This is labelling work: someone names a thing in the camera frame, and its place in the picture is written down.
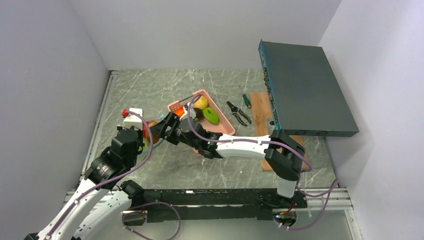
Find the clear zip top bag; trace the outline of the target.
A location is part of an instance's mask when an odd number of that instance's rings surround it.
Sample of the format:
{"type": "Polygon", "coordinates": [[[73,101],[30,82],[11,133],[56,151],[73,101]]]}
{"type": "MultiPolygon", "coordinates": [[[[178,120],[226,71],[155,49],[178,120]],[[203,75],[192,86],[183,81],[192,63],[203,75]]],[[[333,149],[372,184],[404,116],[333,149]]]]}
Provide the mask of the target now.
{"type": "MultiPolygon", "coordinates": [[[[154,120],[150,120],[148,121],[148,126],[149,127],[153,127],[155,125],[157,125],[159,122],[161,122],[164,118],[164,115],[162,114],[158,119],[154,119],[154,120]]],[[[144,144],[144,146],[139,147],[139,154],[143,155],[143,154],[147,154],[150,146],[153,146],[153,149],[157,148],[160,144],[163,143],[163,139],[159,138],[158,136],[154,135],[152,137],[153,141],[150,141],[150,135],[148,133],[148,131],[146,130],[146,126],[144,124],[142,124],[142,143],[144,144]]]]}

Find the red pomegranate toy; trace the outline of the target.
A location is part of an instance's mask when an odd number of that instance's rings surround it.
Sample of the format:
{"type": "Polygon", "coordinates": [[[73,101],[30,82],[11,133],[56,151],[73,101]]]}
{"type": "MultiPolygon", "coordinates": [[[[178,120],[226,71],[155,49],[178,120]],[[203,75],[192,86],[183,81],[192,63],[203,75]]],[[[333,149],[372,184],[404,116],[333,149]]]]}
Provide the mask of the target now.
{"type": "Polygon", "coordinates": [[[147,132],[146,125],[145,125],[145,124],[143,124],[143,125],[142,125],[142,137],[143,137],[144,139],[146,138],[146,132],[147,132]]]}

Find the green cabbage toy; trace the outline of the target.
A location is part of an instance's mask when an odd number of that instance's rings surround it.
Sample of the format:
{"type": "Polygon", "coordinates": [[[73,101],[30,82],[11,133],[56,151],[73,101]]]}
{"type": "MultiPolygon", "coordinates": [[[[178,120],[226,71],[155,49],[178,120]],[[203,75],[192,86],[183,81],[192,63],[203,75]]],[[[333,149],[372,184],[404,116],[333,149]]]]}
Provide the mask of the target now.
{"type": "Polygon", "coordinates": [[[143,138],[143,151],[147,151],[151,145],[150,140],[148,138],[143,138]]]}

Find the pink plastic basket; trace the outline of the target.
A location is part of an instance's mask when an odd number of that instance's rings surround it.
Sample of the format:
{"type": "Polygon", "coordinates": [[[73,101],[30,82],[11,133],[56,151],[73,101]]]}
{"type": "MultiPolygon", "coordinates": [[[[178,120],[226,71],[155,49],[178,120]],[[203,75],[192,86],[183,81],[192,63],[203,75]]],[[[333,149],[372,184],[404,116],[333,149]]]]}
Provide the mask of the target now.
{"type": "Polygon", "coordinates": [[[209,122],[207,119],[202,119],[199,121],[199,123],[202,125],[202,127],[206,131],[210,132],[219,132],[227,135],[234,135],[236,130],[233,127],[233,125],[230,123],[230,121],[227,119],[227,117],[223,114],[221,109],[218,107],[218,105],[214,102],[212,97],[207,93],[206,90],[201,89],[198,91],[195,91],[192,93],[192,95],[189,95],[186,98],[183,98],[182,100],[176,100],[172,103],[169,103],[167,108],[170,112],[174,112],[175,110],[179,109],[181,106],[184,106],[190,102],[190,100],[197,94],[201,94],[204,96],[208,101],[208,106],[212,108],[215,113],[218,116],[218,123],[213,124],[209,122]]]}

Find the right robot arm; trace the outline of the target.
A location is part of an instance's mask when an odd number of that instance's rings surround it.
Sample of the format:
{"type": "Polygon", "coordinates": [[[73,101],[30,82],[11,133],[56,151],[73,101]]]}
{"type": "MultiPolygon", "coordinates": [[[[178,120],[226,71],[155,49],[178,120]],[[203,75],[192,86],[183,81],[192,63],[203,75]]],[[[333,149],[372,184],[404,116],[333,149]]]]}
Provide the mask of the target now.
{"type": "Polygon", "coordinates": [[[192,118],[181,120],[173,112],[150,127],[153,136],[178,145],[186,144],[207,159],[244,157],[264,159],[278,177],[276,203],[287,208],[295,201],[305,148],[283,130],[256,137],[233,136],[205,130],[192,118]]]}

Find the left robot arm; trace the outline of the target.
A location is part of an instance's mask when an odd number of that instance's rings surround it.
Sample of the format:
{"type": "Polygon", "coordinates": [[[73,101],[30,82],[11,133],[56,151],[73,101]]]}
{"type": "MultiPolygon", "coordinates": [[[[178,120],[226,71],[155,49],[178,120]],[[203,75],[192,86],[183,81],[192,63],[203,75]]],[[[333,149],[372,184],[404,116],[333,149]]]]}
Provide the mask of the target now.
{"type": "Polygon", "coordinates": [[[89,240],[119,212],[137,210],[144,203],[144,190],[133,181],[123,184],[105,203],[96,204],[128,173],[142,152],[143,132],[122,128],[83,175],[74,194],[54,219],[40,232],[29,233],[27,240],[89,240]]]}

